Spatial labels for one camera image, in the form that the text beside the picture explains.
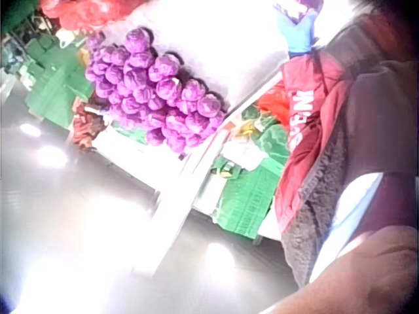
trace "red cabbage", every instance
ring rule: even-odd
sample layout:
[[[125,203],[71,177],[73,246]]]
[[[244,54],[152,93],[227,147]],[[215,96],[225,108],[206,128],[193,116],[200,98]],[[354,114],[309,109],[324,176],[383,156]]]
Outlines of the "red cabbage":
[[[88,67],[86,69],[86,72],[84,72],[84,77],[86,77],[86,80],[88,80],[89,82],[95,82],[98,78],[98,76],[95,74],[91,67]]]
[[[178,99],[168,99],[166,101],[166,103],[169,107],[176,108],[177,107],[177,101],[178,101]]]
[[[125,62],[125,64],[124,64],[124,68],[123,68],[122,70],[124,71],[124,74],[126,74],[127,72],[131,71],[133,68],[134,68],[134,67],[132,67],[132,66],[130,65],[130,62],[129,62],[129,61],[127,61],[127,62]]]
[[[161,99],[160,97],[158,97],[157,95],[154,95],[150,100],[149,100],[149,108],[151,110],[159,110],[161,108],[163,108],[165,106],[166,102]]]
[[[213,118],[221,109],[221,102],[212,94],[205,95],[204,98],[198,100],[198,112],[207,118]]]
[[[165,136],[165,138],[178,137],[179,136],[178,131],[169,129],[166,125],[162,126],[162,133]]]
[[[189,101],[178,99],[176,101],[176,107],[184,114],[190,114],[196,111],[197,103],[196,101]]]
[[[124,46],[132,54],[146,51],[150,47],[150,36],[142,28],[133,29],[126,34]]]
[[[204,131],[208,127],[208,124],[210,124],[208,118],[199,114],[198,111],[188,114],[185,120],[186,127],[195,134]]]
[[[111,107],[109,108],[108,111],[108,115],[116,121],[120,121],[121,118],[126,116],[125,111],[122,110],[121,104],[120,103],[116,103],[111,105]]]
[[[147,119],[150,112],[150,108],[148,108],[146,105],[140,105],[138,107],[138,115],[144,120]]]
[[[203,141],[204,140],[198,134],[194,134],[193,136],[186,139],[186,146],[197,147]]]
[[[216,126],[212,126],[211,124],[208,124],[207,128],[200,133],[201,137],[203,139],[206,139],[207,137],[211,136],[217,131]]]
[[[117,84],[117,90],[118,90],[118,92],[119,92],[122,96],[124,96],[124,97],[128,97],[129,95],[131,95],[131,94],[132,94],[132,91],[131,91],[131,90],[129,90],[129,89],[127,89],[127,87],[125,86],[124,81],[120,81],[120,82]]]
[[[187,131],[185,119],[186,115],[181,113],[178,109],[170,109],[166,117],[166,125],[169,129],[179,132]]]
[[[125,62],[130,58],[131,54],[124,47],[115,49],[111,54],[111,61],[113,64],[122,67]]]
[[[160,71],[155,65],[150,66],[149,79],[151,82],[160,82],[163,78],[163,75],[160,74]]]
[[[155,61],[155,57],[150,50],[144,52],[136,52],[132,54],[129,62],[133,67],[140,67],[142,69],[148,69]]]
[[[147,116],[147,122],[150,126],[161,128],[166,122],[166,111],[164,110],[152,110]]]
[[[102,49],[96,49],[93,51],[93,55],[90,57],[90,62],[97,62],[102,59]]]
[[[165,140],[161,129],[154,129],[154,130],[148,131],[146,134],[146,139],[147,139],[147,144],[150,144],[152,146],[159,146],[163,144]]]
[[[96,85],[96,95],[101,98],[108,98],[114,91],[114,86],[110,82],[100,82]]]
[[[150,86],[145,86],[144,88],[134,90],[132,95],[135,97],[137,102],[148,103],[154,93],[155,91]]]
[[[124,78],[124,73],[120,67],[111,65],[105,72],[105,78],[112,84],[118,84]]]
[[[124,96],[122,96],[118,90],[115,90],[108,98],[109,102],[113,105],[116,105],[117,103],[122,103],[122,100],[124,100]]]
[[[121,104],[122,110],[125,111],[127,114],[138,113],[139,106],[140,104],[132,96],[124,98]]]
[[[182,91],[182,99],[189,101],[198,101],[205,96],[205,86],[197,80],[188,80]]]
[[[106,46],[101,50],[102,60],[106,63],[112,63],[112,54],[117,48],[115,46]]]
[[[165,78],[157,83],[156,93],[165,100],[176,99],[180,96],[182,84],[178,78]]]
[[[209,118],[210,126],[218,128],[224,121],[225,113],[223,111],[219,111],[215,116]]]
[[[178,154],[181,154],[186,146],[186,139],[179,136],[179,137],[169,137],[167,139],[167,144],[170,149]]]
[[[192,132],[190,129],[183,130],[179,134],[180,134],[180,136],[184,137],[185,139],[188,139],[188,138],[195,135],[195,133]]]
[[[92,65],[93,72],[97,75],[104,75],[108,67],[109,64],[103,61],[97,61]]]
[[[124,76],[124,83],[127,89],[136,90],[144,88],[147,82],[147,73],[144,70],[132,69]]]
[[[173,77],[179,72],[180,61],[173,54],[165,54],[156,59],[155,67],[163,77]]]
[[[89,50],[98,48],[105,41],[105,34],[102,31],[93,33],[87,37],[86,46]]]

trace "green plastic crate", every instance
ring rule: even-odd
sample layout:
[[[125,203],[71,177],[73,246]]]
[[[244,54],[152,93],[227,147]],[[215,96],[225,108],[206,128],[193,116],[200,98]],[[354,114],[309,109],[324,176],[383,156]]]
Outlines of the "green plastic crate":
[[[218,205],[218,225],[224,230],[255,239],[282,171],[283,165],[266,158],[257,169],[243,170],[237,179],[228,180]]]

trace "produce display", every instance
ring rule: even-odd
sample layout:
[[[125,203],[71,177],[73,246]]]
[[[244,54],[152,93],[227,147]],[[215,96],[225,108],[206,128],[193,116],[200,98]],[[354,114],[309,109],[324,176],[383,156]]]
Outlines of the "produce display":
[[[102,46],[102,33],[87,40],[86,79],[109,104],[108,115],[127,130],[147,131],[147,144],[167,144],[188,154],[217,131],[224,120],[223,101],[195,78],[182,80],[175,55],[157,56],[148,31],[126,34],[123,45]]]

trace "gray floor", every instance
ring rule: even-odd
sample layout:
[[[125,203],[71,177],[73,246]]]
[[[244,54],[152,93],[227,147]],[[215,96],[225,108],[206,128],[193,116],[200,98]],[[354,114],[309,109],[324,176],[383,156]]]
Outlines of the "gray floor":
[[[107,167],[100,156],[66,144],[67,132],[27,113],[24,96],[17,84],[1,104],[0,292],[18,306],[16,314],[250,314],[297,289],[279,243],[255,247],[196,215],[155,277],[133,275],[129,267],[115,270],[112,262],[129,260],[121,248],[135,246],[141,227],[130,217],[147,213],[153,191]],[[22,123],[38,124],[43,135],[28,137]],[[45,144],[66,151],[64,168],[39,164],[36,152]],[[126,216],[127,207],[133,216]],[[229,282],[206,270],[211,243],[234,257]]]

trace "hand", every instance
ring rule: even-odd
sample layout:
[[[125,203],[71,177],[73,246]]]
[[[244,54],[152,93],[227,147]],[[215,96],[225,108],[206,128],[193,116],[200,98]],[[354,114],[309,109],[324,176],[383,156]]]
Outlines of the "hand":
[[[297,25],[285,14],[278,11],[278,26],[288,43],[288,51],[305,53],[312,49],[313,25],[318,17],[314,9],[309,9],[307,14]]]

